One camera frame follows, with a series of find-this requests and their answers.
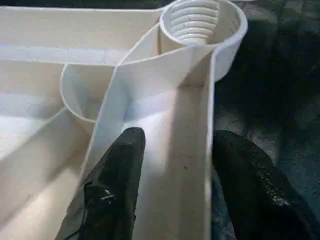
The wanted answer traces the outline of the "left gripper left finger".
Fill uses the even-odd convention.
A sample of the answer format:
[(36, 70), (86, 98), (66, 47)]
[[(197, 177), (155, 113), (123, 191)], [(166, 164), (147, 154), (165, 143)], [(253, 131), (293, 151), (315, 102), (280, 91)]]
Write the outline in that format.
[(57, 240), (130, 240), (146, 146), (141, 127), (125, 129), (83, 180)]

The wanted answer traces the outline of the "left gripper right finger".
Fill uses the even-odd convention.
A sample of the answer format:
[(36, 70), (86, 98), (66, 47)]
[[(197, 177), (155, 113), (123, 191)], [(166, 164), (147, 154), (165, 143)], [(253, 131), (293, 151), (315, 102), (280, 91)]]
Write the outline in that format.
[(320, 238), (320, 223), (310, 206), (255, 143), (216, 130), (212, 164), (238, 240)]

